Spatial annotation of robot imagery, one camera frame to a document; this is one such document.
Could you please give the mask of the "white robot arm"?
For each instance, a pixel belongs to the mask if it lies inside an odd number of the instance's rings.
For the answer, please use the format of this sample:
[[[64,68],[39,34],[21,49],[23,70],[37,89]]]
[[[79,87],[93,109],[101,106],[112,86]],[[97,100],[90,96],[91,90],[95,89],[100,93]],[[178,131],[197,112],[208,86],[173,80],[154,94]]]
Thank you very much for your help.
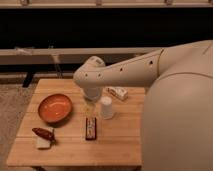
[[[213,40],[161,48],[110,66],[92,56],[74,81],[88,98],[104,86],[148,89],[142,171],[213,171]]]

